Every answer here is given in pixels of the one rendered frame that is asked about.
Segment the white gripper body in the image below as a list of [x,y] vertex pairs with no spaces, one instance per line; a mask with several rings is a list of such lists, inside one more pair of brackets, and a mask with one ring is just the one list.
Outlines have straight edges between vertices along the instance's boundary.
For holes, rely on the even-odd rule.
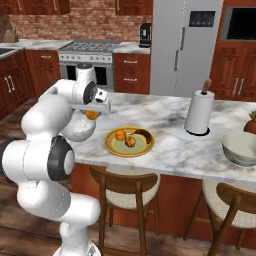
[[107,99],[103,103],[90,102],[87,105],[72,104],[71,107],[73,109],[79,109],[83,111],[95,111],[95,112],[101,112],[101,113],[108,113],[111,111],[111,103],[109,99]]

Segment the white bowl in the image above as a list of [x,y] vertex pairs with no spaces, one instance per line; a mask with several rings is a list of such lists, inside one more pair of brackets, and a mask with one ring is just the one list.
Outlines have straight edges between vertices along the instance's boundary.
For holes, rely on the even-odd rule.
[[75,110],[70,122],[61,131],[61,134],[73,141],[83,142],[95,131],[96,118],[89,117],[80,110]]

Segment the yellow plate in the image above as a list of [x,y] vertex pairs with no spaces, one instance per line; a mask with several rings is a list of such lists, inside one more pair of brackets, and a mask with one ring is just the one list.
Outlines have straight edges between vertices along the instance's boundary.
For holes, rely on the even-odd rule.
[[[113,153],[114,155],[126,157],[126,158],[141,156],[151,151],[155,143],[154,136],[147,130],[152,136],[151,142],[147,144],[146,139],[143,135],[139,135],[139,134],[132,135],[132,133],[136,129],[144,129],[144,128],[140,128],[136,126],[123,126],[123,127],[118,127],[114,130],[111,130],[104,138],[104,145],[106,149],[109,152]],[[128,136],[134,137],[136,140],[135,146],[127,147],[125,144],[125,140],[118,141],[115,138],[115,133],[117,130],[124,130],[126,132],[126,138]]]

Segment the grey-green bowl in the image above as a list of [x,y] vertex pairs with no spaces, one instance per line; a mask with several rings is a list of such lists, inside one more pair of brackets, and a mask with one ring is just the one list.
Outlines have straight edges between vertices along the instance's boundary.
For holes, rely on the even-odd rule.
[[226,158],[232,163],[250,167],[256,165],[256,135],[240,130],[227,132],[222,140]]

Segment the red-brown drawer cupboard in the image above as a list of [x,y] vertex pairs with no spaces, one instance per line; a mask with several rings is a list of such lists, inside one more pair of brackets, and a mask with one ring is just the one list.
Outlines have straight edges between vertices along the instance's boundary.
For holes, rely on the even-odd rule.
[[150,93],[150,55],[114,54],[115,91],[121,93]]

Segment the dark brown banana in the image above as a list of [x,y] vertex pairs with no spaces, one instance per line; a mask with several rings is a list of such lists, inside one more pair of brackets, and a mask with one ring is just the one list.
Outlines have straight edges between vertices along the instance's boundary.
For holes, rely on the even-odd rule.
[[151,134],[150,134],[147,130],[145,130],[145,129],[136,129],[136,130],[132,133],[132,135],[133,135],[133,134],[143,135],[143,136],[145,137],[145,139],[146,139],[146,143],[147,143],[147,144],[149,144],[149,143],[151,142],[152,136],[151,136]]

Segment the silver stove with oven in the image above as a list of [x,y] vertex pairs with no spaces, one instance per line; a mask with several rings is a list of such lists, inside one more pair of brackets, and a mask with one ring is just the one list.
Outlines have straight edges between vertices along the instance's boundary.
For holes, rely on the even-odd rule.
[[120,43],[120,40],[73,40],[64,45],[58,49],[61,77],[75,80],[75,67],[79,63],[89,63],[95,68],[97,86],[113,92],[113,50]]

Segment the red-brown base cupboards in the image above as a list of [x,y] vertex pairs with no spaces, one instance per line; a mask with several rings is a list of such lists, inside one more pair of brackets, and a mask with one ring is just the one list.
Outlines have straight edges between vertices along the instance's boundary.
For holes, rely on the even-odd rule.
[[0,120],[61,78],[55,50],[14,49],[0,58]]

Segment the wooden stool with cream seat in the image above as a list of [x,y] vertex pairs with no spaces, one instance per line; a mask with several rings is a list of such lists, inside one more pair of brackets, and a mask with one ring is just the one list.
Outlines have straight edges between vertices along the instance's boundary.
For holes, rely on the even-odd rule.
[[256,230],[256,185],[234,185],[209,180],[202,189],[187,225],[186,241],[194,223],[211,225],[213,241],[207,256],[216,256],[230,227],[240,230],[236,249],[241,248],[245,231]]
[[[144,175],[120,175],[106,172],[96,167],[90,167],[90,173],[93,179],[100,185],[101,214],[99,217],[99,249],[101,254],[110,254],[114,256],[147,256],[145,231],[146,221],[149,214],[154,216],[156,234],[159,234],[158,197],[157,192],[155,192],[149,201],[144,203],[143,195],[157,184],[158,176],[154,173]],[[139,253],[109,248],[104,245],[107,209],[110,209],[110,226],[113,225],[113,213],[115,208],[128,210],[127,206],[118,206],[111,201],[106,195],[106,191],[117,192],[122,196],[125,194],[132,194],[135,196],[135,206],[131,208],[131,211],[136,211],[138,216],[140,239]]]

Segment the black coffee machine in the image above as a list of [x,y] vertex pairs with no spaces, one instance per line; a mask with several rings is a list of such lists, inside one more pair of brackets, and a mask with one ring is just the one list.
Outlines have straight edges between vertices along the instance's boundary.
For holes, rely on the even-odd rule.
[[151,46],[151,24],[150,23],[143,23],[140,25],[139,30],[140,48],[149,48]]

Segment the silver fridge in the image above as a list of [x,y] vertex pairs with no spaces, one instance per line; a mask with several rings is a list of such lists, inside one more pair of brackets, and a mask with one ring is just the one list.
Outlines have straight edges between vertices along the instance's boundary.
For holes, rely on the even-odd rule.
[[150,93],[190,97],[210,75],[224,0],[154,0]]

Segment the white paper towel roll holder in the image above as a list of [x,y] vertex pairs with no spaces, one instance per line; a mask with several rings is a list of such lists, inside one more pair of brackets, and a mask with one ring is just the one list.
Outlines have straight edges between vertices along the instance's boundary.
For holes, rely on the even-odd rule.
[[215,94],[209,91],[212,80],[208,78],[201,90],[192,94],[184,129],[194,136],[205,136],[210,132],[208,127]]

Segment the steel sink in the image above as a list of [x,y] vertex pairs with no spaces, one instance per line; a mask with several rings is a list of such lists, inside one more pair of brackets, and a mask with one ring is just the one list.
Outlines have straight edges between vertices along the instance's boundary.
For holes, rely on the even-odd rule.
[[12,48],[0,48],[0,58],[10,52],[13,52],[14,49]]

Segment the wooden knife block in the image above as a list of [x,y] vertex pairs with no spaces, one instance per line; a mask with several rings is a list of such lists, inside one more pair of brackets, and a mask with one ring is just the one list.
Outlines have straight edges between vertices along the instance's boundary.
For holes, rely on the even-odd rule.
[[4,35],[4,39],[3,39],[4,43],[18,43],[19,39],[18,39],[18,34],[16,32],[16,30],[10,28],[5,32]]

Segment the red-brown tall cupboard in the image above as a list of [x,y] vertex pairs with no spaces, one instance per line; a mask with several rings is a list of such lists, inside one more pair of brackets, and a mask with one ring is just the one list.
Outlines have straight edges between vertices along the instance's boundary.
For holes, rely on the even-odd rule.
[[256,102],[256,38],[228,39],[233,8],[256,9],[256,0],[224,0],[212,60],[210,90],[218,100]]

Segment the potted plant in brown pot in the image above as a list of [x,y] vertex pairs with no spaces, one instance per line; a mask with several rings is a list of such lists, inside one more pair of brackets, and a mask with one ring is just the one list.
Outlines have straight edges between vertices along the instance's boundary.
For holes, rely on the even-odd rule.
[[244,131],[256,135],[256,110],[249,114],[251,120],[244,126]]

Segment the red-brown wall cupboards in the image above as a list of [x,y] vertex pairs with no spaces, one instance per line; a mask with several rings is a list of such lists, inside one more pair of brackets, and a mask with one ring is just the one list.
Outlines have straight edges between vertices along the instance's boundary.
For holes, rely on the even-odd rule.
[[117,15],[151,15],[153,0],[115,0],[115,7]]
[[0,0],[0,15],[63,15],[69,0]]

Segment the built-in silver wall oven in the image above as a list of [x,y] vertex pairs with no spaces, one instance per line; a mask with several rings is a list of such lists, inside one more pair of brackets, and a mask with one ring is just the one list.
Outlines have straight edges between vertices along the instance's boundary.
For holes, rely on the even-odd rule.
[[256,41],[256,6],[227,7],[220,39]]

